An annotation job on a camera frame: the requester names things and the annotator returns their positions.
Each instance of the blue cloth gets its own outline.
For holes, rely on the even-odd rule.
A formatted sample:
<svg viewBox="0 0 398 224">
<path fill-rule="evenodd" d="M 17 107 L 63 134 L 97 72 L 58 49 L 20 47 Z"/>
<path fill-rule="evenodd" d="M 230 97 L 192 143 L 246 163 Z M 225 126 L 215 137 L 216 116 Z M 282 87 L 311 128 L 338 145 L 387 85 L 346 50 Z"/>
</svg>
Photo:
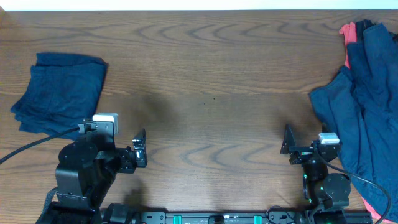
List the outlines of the blue cloth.
<svg viewBox="0 0 398 224">
<path fill-rule="evenodd" d="M 107 65 L 77 54 L 38 53 L 25 94 L 11 108 L 20 131 L 57 134 L 91 118 L 101 94 Z M 76 139 L 77 132 L 63 136 Z"/>
<path fill-rule="evenodd" d="M 382 24 L 347 46 L 351 70 L 342 67 L 327 86 L 310 93 L 319 120 L 339 135 L 345 170 L 383 186 L 392 199 L 387 219 L 398 222 L 398 46 Z M 383 214 L 387 198 L 352 179 L 364 199 Z"/>
</svg>

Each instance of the table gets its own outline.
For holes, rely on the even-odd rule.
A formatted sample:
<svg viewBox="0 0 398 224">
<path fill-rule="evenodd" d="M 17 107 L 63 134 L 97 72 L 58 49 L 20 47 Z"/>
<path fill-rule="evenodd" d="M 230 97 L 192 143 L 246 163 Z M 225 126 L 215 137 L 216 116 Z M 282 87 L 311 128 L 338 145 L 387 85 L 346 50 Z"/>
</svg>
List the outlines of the table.
<svg viewBox="0 0 398 224">
<path fill-rule="evenodd" d="M 308 93 L 345 61 L 340 27 L 396 11 L 7 12 L 0 27 L 0 156 L 44 138 L 10 113 L 37 52 L 109 63 L 97 112 L 118 113 L 117 147 L 147 130 L 146 169 L 118 174 L 103 206 L 185 210 L 299 208 L 302 169 L 279 154 L 289 123 L 303 146 L 321 124 Z M 0 168 L 1 223 L 32 223 L 56 186 L 55 139 Z M 364 209 L 352 187 L 350 209 Z"/>
</svg>

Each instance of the wood grain surface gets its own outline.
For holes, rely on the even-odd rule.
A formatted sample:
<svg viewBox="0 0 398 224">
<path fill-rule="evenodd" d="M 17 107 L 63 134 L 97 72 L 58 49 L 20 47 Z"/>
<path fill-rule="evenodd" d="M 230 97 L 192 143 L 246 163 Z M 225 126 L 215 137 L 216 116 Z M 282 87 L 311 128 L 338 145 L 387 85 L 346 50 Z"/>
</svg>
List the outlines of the wood grain surface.
<svg viewBox="0 0 398 224">
<path fill-rule="evenodd" d="M 117 146 L 131 145 L 140 128 L 148 138 L 147 168 L 118 174 L 104 207 L 302 208 L 302 169 L 279 154 L 284 125 L 303 145 L 317 138 L 308 93 L 344 64 L 340 27 L 361 19 L 397 32 L 397 11 L 8 12 L 0 157 L 45 137 L 18 131 L 10 112 L 35 54 L 93 55 L 109 63 L 97 112 L 119 114 Z M 36 221 L 68 143 L 55 139 L 1 165 L 0 223 Z M 364 209 L 352 189 L 349 208 Z"/>
</svg>

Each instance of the wooden table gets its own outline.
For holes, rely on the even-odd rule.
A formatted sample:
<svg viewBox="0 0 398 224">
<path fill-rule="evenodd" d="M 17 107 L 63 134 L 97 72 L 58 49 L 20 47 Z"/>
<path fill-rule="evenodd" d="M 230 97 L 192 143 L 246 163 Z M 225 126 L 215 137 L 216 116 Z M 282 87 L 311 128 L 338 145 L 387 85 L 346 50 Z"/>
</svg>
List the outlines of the wooden table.
<svg viewBox="0 0 398 224">
<path fill-rule="evenodd" d="M 118 147 L 147 130 L 146 169 L 118 174 L 103 206 L 173 210 L 302 207 L 302 168 L 279 154 L 284 125 L 303 145 L 321 125 L 308 93 L 344 64 L 343 24 L 397 31 L 396 11 L 8 12 L 0 28 L 0 156 L 45 137 L 11 106 L 37 52 L 101 57 L 98 112 L 118 113 Z M 0 222 L 32 223 L 56 186 L 56 139 L 0 167 Z M 352 188 L 351 209 L 363 209 Z"/>
</svg>

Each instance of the wire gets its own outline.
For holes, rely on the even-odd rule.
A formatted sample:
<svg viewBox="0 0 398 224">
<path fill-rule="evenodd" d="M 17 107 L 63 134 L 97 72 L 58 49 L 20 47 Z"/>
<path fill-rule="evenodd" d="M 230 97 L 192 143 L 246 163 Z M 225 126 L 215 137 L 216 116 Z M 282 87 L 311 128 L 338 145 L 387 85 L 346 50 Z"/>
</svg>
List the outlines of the wire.
<svg viewBox="0 0 398 224">
<path fill-rule="evenodd" d="M 372 185 L 373 187 L 378 188 L 379 190 L 381 190 L 381 191 L 386 195 L 387 201 L 388 201 L 386 211 L 383 213 L 383 215 L 380 217 L 380 219 L 375 223 L 375 224 L 380 224 L 380 223 L 383 221 L 383 219 L 386 218 L 386 215 L 388 214 L 388 211 L 390 210 L 390 207 L 391 207 L 391 197 L 390 197 L 390 195 L 388 194 L 388 191 L 386 191 L 386 190 L 385 190 L 383 187 L 381 187 L 380 185 L 371 182 L 370 180 L 366 180 L 366 179 L 364 179 L 364 178 L 362 178 L 362 177 L 360 177 L 360 176 L 358 176 L 358 175 L 356 175 L 356 174 L 350 173 L 350 172 L 348 172 L 348 171 L 345 171 L 345 170 L 343 170 L 343 169 L 340 169 L 340 168 L 338 168 L 338 167 L 335 167 L 335 166 L 329 164 L 329 163 L 320 155 L 320 153 L 318 152 L 318 149 L 315 149 L 315 153 L 319 156 L 319 158 L 321 159 L 321 161 L 322 161 L 326 166 L 328 166 L 328 167 L 330 167 L 330 168 L 332 168 L 332 169 L 334 169 L 334 170 L 337 170 L 337 171 L 339 171 L 339 172 L 342 172 L 342 173 L 344 173 L 344 174 L 346 174 L 346 175 L 349 175 L 349 176 L 355 177 L 355 178 L 357 178 L 357 179 L 359 179 L 359 180 L 365 181 L 366 183 Z"/>
<path fill-rule="evenodd" d="M 46 141 L 48 141 L 48 140 L 51 140 L 51 139 L 54 139 L 54 138 L 63 136 L 63 135 L 65 135 L 65 134 L 72 133 L 72 132 L 74 132 L 74 131 L 78 131 L 78 130 L 79 130 L 79 127 L 77 127 L 77 128 L 72 128 L 72 129 L 63 131 L 63 132 L 61 132 L 61 133 L 54 134 L 54 135 L 49 136 L 49 137 L 47 137 L 47 138 L 43 138 L 43 139 L 38 140 L 38 141 L 36 141 L 36 142 L 32 142 L 32 143 L 30 143 L 30 144 L 27 144 L 26 146 L 22 146 L 22 147 L 20 147 L 19 149 L 15 150 L 14 152 L 12 152 L 12 153 L 10 153 L 10 154 L 4 156 L 2 159 L 0 159 L 0 165 L 1 165 L 3 162 L 5 162 L 6 160 L 8 160 L 9 158 L 11 158 L 12 156 L 15 156 L 16 154 L 22 152 L 22 151 L 25 150 L 25 149 L 28 149 L 28 148 L 33 147 L 33 146 L 36 146 L 36 145 L 38 145 L 38 144 L 40 144 L 40 143 L 46 142 Z"/>
<path fill-rule="evenodd" d="M 282 207 L 282 206 L 273 205 L 273 206 L 269 207 L 268 210 L 266 211 L 266 218 L 267 218 L 267 214 L 268 214 L 269 210 L 271 210 L 272 208 L 282 208 L 282 209 L 285 209 L 285 208 Z M 294 218 L 293 218 L 291 215 L 289 215 L 289 213 L 287 213 L 286 211 L 284 211 L 284 212 L 285 212 L 286 215 L 287 215 L 291 220 L 293 220 L 293 222 L 294 222 Z"/>
</svg>

